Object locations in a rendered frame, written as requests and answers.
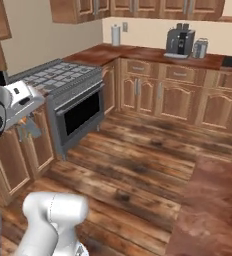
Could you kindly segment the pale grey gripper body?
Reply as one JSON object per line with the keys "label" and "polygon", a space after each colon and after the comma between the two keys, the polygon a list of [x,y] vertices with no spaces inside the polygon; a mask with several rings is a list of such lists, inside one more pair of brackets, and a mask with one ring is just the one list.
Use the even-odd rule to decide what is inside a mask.
{"label": "pale grey gripper body", "polygon": [[7,108],[5,129],[8,130],[20,119],[36,110],[44,103],[44,101],[45,98],[42,95],[36,95],[35,97],[26,97],[18,102],[14,107]]}

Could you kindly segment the wooden base cabinet door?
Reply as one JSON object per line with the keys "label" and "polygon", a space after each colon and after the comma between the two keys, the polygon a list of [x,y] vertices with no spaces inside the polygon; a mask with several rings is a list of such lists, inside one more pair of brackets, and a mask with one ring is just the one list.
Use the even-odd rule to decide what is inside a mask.
{"label": "wooden base cabinet door", "polygon": [[33,173],[35,176],[42,175],[54,160],[54,150],[50,138],[45,106],[34,111],[33,118],[40,135],[30,138],[30,149],[33,156]]}
{"label": "wooden base cabinet door", "polygon": [[0,206],[9,205],[30,183],[17,129],[11,128],[0,137]]}

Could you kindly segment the wooden base cabinet run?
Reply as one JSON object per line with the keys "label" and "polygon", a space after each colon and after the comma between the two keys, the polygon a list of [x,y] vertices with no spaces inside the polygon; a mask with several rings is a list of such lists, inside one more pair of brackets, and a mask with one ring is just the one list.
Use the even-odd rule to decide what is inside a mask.
{"label": "wooden base cabinet run", "polygon": [[103,67],[107,113],[125,110],[232,134],[232,72],[119,58]]}

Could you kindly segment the stainless steel range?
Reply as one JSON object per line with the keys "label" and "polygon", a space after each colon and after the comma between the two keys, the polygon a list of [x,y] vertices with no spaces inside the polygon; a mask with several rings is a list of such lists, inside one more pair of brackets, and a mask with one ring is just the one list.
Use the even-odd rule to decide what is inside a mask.
{"label": "stainless steel range", "polygon": [[45,96],[55,150],[63,159],[104,119],[99,66],[55,59],[8,78],[9,83],[19,80]]}

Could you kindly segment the black glass oven door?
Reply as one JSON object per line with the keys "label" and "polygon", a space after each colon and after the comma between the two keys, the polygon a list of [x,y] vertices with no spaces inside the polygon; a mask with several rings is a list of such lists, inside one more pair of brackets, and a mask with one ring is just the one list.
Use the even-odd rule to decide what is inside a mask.
{"label": "black glass oven door", "polygon": [[70,142],[78,132],[84,130],[93,120],[103,115],[102,88],[78,104],[68,105],[62,110],[55,111],[62,146]]}

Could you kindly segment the white paper towel roll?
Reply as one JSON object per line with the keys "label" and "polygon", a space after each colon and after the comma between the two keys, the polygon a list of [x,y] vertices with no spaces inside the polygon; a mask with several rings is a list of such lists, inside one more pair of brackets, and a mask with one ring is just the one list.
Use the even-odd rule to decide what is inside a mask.
{"label": "white paper towel roll", "polygon": [[111,39],[112,39],[112,45],[113,46],[119,46],[120,45],[120,26],[113,25],[111,27]]}

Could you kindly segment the black coffee machine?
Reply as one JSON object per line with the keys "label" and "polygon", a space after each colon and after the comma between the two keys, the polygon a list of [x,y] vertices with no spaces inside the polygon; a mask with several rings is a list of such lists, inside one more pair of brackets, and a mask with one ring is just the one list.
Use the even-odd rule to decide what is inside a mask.
{"label": "black coffee machine", "polygon": [[192,53],[195,31],[188,23],[178,23],[168,31],[165,57],[186,59]]}

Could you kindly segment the silver toaster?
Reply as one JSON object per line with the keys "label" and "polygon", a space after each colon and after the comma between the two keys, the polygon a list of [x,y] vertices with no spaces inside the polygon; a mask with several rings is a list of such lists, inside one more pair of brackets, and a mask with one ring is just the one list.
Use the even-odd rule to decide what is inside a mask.
{"label": "silver toaster", "polygon": [[204,58],[206,56],[208,48],[208,39],[207,38],[199,38],[193,46],[193,58]]}

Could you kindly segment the wooden wall cabinet run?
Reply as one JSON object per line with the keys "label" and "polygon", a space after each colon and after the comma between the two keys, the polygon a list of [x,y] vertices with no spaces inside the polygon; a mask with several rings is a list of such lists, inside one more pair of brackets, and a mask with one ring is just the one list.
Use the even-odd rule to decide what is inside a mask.
{"label": "wooden wall cabinet run", "polygon": [[55,23],[107,17],[217,21],[225,0],[49,0]]}

